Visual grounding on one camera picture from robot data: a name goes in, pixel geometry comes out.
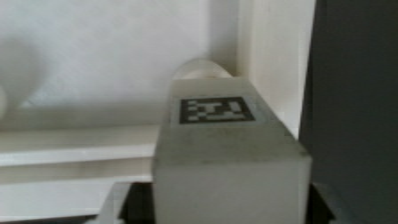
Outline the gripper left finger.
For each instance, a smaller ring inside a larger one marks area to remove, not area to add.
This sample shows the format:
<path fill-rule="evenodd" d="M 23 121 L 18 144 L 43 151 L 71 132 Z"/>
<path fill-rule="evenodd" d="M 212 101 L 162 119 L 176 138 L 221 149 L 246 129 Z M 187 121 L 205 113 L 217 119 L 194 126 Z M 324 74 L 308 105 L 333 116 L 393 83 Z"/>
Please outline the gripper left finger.
<path fill-rule="evenodd" d="M 126 203 L 132 190 L 132 182 L 118 182 L 112 186 L 100 214 L 96 217 L 96 224 L 126 224 Z"/>

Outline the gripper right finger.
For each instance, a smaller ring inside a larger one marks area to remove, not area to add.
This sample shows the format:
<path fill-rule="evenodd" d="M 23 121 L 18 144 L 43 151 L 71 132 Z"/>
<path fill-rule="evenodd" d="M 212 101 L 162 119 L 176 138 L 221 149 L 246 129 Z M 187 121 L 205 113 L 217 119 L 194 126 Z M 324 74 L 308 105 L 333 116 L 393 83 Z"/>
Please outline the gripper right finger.
<path fill-rule="evenodd" d="M 317 182 L 309 188 L 309 224 L 368 224 L 354 215 L 333 187 Z"/>

